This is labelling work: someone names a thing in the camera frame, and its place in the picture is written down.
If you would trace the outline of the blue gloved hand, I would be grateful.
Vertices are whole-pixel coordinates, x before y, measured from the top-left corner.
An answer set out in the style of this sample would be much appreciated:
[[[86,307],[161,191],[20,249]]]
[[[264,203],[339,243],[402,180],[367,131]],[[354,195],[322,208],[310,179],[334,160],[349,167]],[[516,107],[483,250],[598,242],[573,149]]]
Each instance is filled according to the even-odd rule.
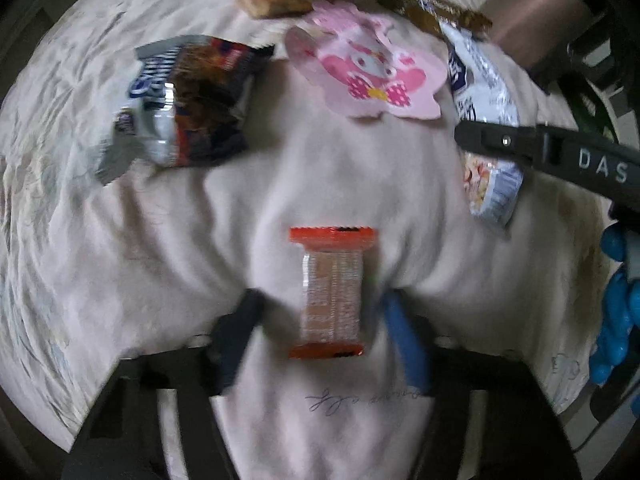
[[[602,323],[589,358],[590,382],[597,386],[590,410],[599,421],[624,402],[639,371],[639,234],[617,221],[601,237],[601,249],[620,266],[602,298]]]

